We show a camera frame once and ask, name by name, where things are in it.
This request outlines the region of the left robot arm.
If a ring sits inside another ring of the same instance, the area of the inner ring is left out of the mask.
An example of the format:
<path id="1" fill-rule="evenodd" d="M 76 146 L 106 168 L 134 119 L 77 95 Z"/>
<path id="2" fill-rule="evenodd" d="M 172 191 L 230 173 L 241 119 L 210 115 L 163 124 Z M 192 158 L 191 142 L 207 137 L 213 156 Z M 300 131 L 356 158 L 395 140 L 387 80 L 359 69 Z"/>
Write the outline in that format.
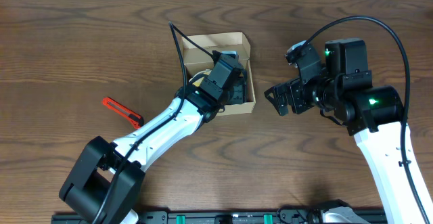
<path id="1" fill-rule="evenodd" d="M 59 197 L 88 223 L 138 223 L 133 210 L 146 171 L 165 151 L 210 122 L 246 78 L 236 51 L 213 51 L 214 67 L 180 88 L 157 117 L 113 142 L 83 149 Z"/>

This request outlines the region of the yellow sticky note pad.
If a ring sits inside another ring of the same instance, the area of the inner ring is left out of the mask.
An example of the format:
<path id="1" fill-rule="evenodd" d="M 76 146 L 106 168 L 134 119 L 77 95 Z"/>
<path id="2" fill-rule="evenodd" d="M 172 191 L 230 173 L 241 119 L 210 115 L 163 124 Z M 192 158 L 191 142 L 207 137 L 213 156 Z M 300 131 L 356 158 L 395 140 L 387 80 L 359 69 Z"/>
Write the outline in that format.
<path id="1" fill-rule="evenodd" d="M 195 74 L 190 80 L 189 84 L 192 84 L 196 87 L 199 87 L 204 78 L 206 78 L 211 72 L 211 69 L 205 69 L 203 71 L 198 72 Z"/>

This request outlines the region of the cardboard box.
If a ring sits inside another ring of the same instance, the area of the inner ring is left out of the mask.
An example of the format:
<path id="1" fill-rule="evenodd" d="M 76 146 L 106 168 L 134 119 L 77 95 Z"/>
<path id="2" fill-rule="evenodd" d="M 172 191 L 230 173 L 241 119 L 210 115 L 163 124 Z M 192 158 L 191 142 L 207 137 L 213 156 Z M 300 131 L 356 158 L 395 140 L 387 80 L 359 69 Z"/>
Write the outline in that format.
<path id="1" fill-rule="evenodd" d="M 245 34 L 242 32 L 226 32 L 209 35 L 192 35 L 189 38 L 210 53 L 212 50 L 220 52 L 236 51 L 239 63 L 247 72 L 246 101 L 242 104 L 226 105 L 225 111 L 219 112 L 218 116 L 252 113 L 256 104 L 256 98 L 250 66 L 251 46 Z M 210 56 L 200 51 L 196 46 L 187 41 L 186 38 L 181 39 L 180 47 L 188 79 L 192 79 L 197 73 L 213 69 L 214 65 Z"/>

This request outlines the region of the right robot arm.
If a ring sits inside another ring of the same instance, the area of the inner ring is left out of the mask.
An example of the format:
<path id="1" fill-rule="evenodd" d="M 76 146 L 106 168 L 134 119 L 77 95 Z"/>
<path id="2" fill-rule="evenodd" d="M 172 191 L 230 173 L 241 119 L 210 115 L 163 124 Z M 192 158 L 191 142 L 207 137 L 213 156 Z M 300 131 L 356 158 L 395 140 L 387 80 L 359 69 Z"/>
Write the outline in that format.
<path id="1" fill-rule="evenodd" d="M 373 175 L 389 223 L 423 223 L 403 168 L 405 153 L 420 205 L 432 217 L 432 199 L 417 164 L 410 135 L 401 145 L 403 104 L 394 87 L 373 87 L 365 42 L 339 39 L 325 44 L 325 61 L 312 45 L 300 57 L 287 54 L 299 76 L 265 91 L 279 115 L 301 114 L 313 107 L 333 112 L 362 151 Z"/>

